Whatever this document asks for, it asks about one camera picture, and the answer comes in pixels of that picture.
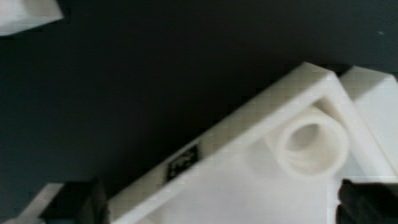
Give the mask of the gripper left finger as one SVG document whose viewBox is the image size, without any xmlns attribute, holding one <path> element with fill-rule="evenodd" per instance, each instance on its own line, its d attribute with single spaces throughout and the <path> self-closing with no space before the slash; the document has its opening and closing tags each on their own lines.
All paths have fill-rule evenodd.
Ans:
<svg viewBox="0 0 398 224">
<path fill-rule="evenodd" d="M 100 181 L 47 183 L 10 224 L 109 224 Z"/>
</svg>

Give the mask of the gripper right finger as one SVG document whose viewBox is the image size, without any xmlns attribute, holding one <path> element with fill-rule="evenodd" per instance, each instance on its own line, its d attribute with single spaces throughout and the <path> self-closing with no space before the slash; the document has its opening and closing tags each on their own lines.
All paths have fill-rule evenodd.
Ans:
<svg viewBox="0 0 398 224">
<path fill-rule="evenodd" d="M 340 181 L 335 224 L 398 224 L 398 183 Z"/>
</svg>

